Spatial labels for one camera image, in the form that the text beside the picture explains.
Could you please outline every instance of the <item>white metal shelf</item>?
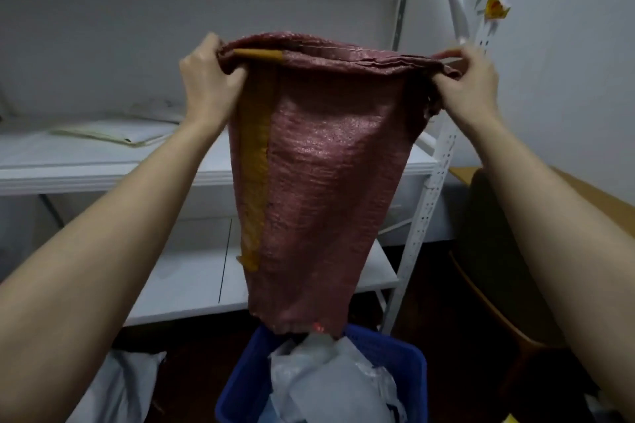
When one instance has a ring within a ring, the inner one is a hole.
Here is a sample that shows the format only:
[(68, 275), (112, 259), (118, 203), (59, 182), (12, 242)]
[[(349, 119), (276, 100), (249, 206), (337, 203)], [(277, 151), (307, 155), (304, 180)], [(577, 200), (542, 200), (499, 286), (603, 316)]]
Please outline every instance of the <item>white metal shelf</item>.
[[(55, 123), (22, 118), (0, 123), (0, 196), (107, 191), (159, 147), (51, 134), (48, 129)], [(415, 146), (404, 174), (430, 174), (436, 164)], [(194, 185), (232, 183), (229, 138), (223, 131), (205, 155)]]
[[(247, 308), (237, 218), (179, 221), (125, 325)], [(377, 240), (356, 292), (394, 288), (397, 275)]]

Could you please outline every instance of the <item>blue bin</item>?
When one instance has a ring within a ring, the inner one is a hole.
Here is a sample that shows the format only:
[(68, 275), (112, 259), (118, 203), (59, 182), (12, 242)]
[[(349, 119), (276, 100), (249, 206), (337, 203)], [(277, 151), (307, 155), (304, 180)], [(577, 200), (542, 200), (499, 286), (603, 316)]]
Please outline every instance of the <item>blue bin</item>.
[[(410, 423), (427, 423), (428, 402), (425, 358), (418, 348), (389, 336), (347, 325), (344, 331), (355, 346), (375, 366), (383, 366), (393, 376), (401, 403)], [(267, 356), (286, 338), (260, 326), (216, 403), (220, 423), (256, 423), (271, 393), (271, 375)]]

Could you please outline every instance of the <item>forearm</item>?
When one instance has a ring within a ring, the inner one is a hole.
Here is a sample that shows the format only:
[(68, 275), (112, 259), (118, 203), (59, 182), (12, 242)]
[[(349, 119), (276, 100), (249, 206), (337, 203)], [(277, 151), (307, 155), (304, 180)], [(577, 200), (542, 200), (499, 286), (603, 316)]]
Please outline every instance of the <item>forearm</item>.
[(635, 416), (635, 242), (504, 125), (471, 137), (528, 267), (594, 379)]
[(66, 419), (161, 254), (218, 131), (180, 127), (0, 285), (0, 420)]

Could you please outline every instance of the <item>maroon plastic bag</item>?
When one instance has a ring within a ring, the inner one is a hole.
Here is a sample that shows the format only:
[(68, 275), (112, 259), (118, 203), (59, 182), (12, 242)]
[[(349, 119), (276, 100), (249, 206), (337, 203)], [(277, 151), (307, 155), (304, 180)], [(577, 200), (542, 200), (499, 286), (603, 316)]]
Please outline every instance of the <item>maroon plastic bag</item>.
[(270, 33), (224, 45), (249, 63), (229, 123), (249, 310), (276, 333), (339, 336), (412, 146), (440, 110), (436, 60)]

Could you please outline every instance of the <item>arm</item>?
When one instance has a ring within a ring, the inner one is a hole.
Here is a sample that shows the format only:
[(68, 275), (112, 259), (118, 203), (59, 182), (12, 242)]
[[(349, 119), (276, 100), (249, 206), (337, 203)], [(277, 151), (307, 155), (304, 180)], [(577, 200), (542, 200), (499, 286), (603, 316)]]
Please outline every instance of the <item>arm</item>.
[(180, 62), (177, 131), (0, 285), (1, 421), (63, 422), (95, 376), (242, 89), (217, 47), (210, 34)]
[(635, 419), (635, 240), (585, 201), (505, 127), (498, 75), (473, 47), (440, 57), (468, 64), (460, 81), (435, 76), (470, 139), (520, 251), (585, 368)]

